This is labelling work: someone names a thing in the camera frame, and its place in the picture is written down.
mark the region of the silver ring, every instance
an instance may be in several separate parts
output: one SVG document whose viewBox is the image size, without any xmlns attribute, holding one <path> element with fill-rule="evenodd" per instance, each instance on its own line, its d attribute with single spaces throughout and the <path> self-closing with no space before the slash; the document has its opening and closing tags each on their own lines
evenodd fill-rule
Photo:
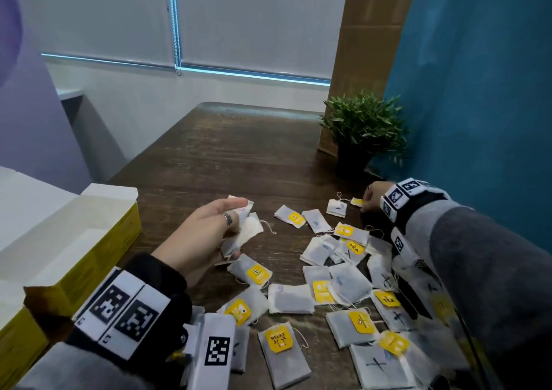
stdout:
<svg viewBox="0 0 552 390">
<path fill-rule="evenodd" d="M 228 213 L 224 213 L 223 216 L 224 216 L 224 218 L 226 219 L 226 225 L 227 225 L 228 227 L 230 227 L 230 226 L 232 225 L 232 222 L 233 222 L 232 216 L 231 216 L 230 214 L 228 214 Z"/>
</svg>

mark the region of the white wall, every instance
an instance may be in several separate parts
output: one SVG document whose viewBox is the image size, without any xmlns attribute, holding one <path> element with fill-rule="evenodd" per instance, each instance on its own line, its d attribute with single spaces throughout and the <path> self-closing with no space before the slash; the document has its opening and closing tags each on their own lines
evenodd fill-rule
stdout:
<svg viewBox="0 0 552 390">
<path fill-rule="evenodd" d="M 92 177 L 113 176 L 202 102 L 324 111 L 328 87 L 46 58 L 58 88 L 85 98 L 72 120 Z"/>
</svg>

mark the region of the hand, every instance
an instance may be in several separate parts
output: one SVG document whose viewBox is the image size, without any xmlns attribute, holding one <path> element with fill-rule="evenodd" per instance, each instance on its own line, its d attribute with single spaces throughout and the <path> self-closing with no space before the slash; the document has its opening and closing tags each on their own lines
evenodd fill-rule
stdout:
<svg viewBox="0 0 552 390">
<path fill-rule="evenodd" d="M 193 287 L 207 269 L 222 261 L 217 248 L 223 237 L 239 231 L 238 214 L 230 210 L 246 205 L 246 198 L 225 198 L 198 208 L 152 255 L 180 272 Z M 224 212 L 232 217 L 230 226 Z"/>
<path fill-rule="evenodd" d="M 361 212 L 379 210 L 379 203 L 383 195 L 394 186 L 394 182 L 373 182 L 364 192 L 364 205 Z"/>
</svg>

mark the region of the yellow box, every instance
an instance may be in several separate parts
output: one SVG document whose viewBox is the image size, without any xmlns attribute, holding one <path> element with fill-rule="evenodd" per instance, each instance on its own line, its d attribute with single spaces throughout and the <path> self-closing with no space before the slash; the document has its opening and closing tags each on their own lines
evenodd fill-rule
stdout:
<svg viewBox="0 0 552 390">
<path fill-rule="evenodd" d="M 21 284 L 33 314 L 71 317 L 140 234 L 137 196 L 95 183 L 76 195 L 0 167 L 0 281 Z"/>
<path fill-rule="evenodd" d="M 21 285 L 0 281 L 0 390 L 12 388 L 48 345 L 24 298 Z"/>
</svg>

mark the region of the potted plant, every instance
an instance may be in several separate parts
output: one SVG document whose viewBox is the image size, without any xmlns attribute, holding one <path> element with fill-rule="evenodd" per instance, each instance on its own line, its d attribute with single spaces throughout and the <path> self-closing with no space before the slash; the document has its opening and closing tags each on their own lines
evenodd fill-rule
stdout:
<svg viewBox="0 0 552 390">
<path fill-rule="evenodd" d="M 370 159 L 390 153 L 401 162 L 406 152 L 402 107 L 398 97 L 385 100 L 373 93 L 353 97 L 333 97 L 324 103 L 330 109 L 320 125 L 330 130 L 338 146 L 336 172 L 341 177 L 362 174 Z"/>
</svg>

